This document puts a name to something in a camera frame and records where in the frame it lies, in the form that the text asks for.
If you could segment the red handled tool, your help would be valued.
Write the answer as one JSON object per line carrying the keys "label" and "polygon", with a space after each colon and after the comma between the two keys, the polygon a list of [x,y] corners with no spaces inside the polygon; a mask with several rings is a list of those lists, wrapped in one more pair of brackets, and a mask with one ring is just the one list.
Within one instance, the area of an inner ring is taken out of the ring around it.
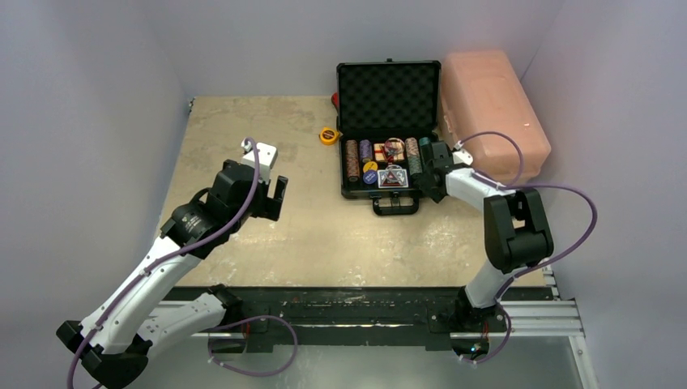
{"label": "red handled tool", "polygon": [[334,105],[336,109],[339,108],[339,94],[337,92],[332,94],[331,103]]}

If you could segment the blue small blind button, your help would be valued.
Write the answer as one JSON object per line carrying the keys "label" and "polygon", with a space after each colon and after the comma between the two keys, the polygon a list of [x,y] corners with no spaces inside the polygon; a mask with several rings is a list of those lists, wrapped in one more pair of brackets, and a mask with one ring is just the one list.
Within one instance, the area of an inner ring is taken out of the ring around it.
{"label": "blue small blind button", "polygon": [[378,171],[376,169],[369,169],[363,173],[363,183],[366,185],[375,185],[378,182]]}

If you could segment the purple poker chip roll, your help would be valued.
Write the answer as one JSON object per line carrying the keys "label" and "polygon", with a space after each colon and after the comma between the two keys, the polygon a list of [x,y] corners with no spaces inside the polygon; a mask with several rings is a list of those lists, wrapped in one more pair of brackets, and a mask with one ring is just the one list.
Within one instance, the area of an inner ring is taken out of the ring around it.
{"label": "purple poker chip roll", "polygon": [[373,160],[373,144],[368,139],[359,142],[359,157],[362,164],[367,164]]}

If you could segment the black poker case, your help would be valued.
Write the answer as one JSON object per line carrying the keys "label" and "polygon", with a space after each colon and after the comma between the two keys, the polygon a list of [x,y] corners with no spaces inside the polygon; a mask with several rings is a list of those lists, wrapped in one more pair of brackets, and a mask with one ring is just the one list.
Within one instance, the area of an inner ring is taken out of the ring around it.
{"label": "black poker case", "polygon": [[378,216],[415,214],[421,191],[409,176],[408,188],[380,189],[378,184],[346,178],[345,143],[368,139],[373,145],[389,138],[437,140],[438,96],[442,64],[438,60],[395,62],[343,62],[336,67],[339,94],[336,129],[340,133],[340,193],[348,200],[369,200]]}

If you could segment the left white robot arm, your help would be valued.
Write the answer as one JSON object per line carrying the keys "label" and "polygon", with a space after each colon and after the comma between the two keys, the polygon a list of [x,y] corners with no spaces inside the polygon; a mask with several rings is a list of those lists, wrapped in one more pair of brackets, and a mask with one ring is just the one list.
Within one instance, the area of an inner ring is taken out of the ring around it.
{"label": "left white robot arm", "polygon": [[66,320],[57,329],[58,339],[74,354],[68,387],[74,386],[76,367],[82,365],[99,386],[124,388],[153,357],[197,331],[249,326],[243,301],[222,284],[167,314],[149,315],[184,275],[226,243],[249,217],[279,219],[288,180],[279,177],[274,197],[268,196],[275,160],[226,160],[212,186],[173,211],[148,254],[113,295],[86,318]]}

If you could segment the clear all in triangle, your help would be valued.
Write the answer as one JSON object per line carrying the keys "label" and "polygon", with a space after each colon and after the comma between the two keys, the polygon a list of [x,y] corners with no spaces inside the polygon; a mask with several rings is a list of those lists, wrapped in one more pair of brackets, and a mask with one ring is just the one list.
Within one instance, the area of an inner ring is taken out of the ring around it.
{"label": "clear all in triangle", "polygon": [[405,182],[405,169],[398,165],[389,165],[378,173],[380,186],[403,186]]}

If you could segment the black table rail frame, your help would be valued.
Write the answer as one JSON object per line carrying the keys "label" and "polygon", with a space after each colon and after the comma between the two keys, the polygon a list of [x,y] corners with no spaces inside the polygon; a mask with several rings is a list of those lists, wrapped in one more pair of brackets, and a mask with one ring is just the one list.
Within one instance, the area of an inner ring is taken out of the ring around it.
{"label": "black table rail frame", "polygon": [[515,288],[471,308],[461,288],[175,287],[104,328],[113,353],[152,357],[193,335],[237,337],[251,353],[276,345],[400,346],[480,360],[507,336],[582,334],[573,302],[543,287]]}

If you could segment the clear round dealer button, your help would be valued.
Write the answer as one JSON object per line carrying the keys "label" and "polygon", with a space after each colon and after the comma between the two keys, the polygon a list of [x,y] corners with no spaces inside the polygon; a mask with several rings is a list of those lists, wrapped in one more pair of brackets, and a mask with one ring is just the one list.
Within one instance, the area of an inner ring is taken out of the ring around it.
{"label": "clear round dealer button", "polygon": [[383,144],[383,151],[388,160],[402,158],[405,151],[404,141],[399,138],[389,138]]}

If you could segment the yellow big blind button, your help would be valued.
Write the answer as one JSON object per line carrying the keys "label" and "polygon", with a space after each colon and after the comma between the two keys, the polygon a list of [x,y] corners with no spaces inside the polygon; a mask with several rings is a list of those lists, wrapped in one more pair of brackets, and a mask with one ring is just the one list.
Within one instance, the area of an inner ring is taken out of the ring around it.
{"label": "yellow big blind button", "polygon": [[368,171],[377,171],[378,164],[375,161],[369,161],[363,165],[362,170],[364,173]]}

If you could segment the red black chip roll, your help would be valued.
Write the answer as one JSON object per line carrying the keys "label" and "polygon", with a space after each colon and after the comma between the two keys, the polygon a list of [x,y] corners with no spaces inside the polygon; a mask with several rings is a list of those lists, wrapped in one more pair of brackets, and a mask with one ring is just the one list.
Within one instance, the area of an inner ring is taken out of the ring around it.
{"label": "red black chip roll", "polygon": [[360,180],[360,166],[356,159],[347,160],[345,164],[346,178],[348,182],[358,182]]}

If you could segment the pink poker chip roll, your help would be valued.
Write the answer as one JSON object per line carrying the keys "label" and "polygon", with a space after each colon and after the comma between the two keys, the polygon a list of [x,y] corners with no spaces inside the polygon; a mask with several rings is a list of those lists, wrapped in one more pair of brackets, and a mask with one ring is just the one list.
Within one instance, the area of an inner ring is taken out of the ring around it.
{"label": "pink poker chip roll", "polygon": [[420,157],[419,146],[416,138],[407,138],[405,139],[404,144],[408,160],[415,160]]}

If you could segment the pink plastic storage box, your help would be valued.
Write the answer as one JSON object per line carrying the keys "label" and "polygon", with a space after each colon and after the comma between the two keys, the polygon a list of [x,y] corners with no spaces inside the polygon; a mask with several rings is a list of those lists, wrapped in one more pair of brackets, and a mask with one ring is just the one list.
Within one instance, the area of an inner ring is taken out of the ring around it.
{"label": "pink plastic storage box", "polygon": [[502,182],[537,177],[551,145],[505,52],[456,52],[442,61],[438,128],[453,147],[465,148],[473,166]]}

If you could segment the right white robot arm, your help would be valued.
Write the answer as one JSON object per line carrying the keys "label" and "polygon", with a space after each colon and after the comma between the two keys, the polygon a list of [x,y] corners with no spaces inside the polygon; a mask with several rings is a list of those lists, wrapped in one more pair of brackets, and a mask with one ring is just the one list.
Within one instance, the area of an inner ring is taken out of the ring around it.
{"label": "right white robot arm", "polygon": [[553,254],[548,219],[537,190],[506,189],[460,162],[443,142],[422,138],[419,152],[422,171],[413,178],[415,188],[435,203],[451,197],[482,213],[486,261],[459,291],[453,313],[460,327],[473,330],[494,310],[518,271]]}

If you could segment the brown poker chip roll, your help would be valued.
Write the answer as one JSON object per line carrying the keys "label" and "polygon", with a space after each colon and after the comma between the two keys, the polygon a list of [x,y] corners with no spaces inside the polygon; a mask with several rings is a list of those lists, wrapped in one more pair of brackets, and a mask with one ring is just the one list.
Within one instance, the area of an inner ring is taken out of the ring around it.
{"label": "brown poker chip roll", "polygon": [[351,164],[356,164],[358,162],[358,143],[353,139],[349,139],[345,143],[344,147],[346,161]]}

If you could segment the blue card deck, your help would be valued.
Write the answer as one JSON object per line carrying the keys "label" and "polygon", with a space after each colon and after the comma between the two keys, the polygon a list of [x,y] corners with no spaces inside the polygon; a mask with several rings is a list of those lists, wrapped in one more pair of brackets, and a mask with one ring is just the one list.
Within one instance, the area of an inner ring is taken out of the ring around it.
{"label": "blue card deck", "polygon": [[380,189],[409,187],[409,176],[406,169],[379,170],[377,176],[377,184]]}

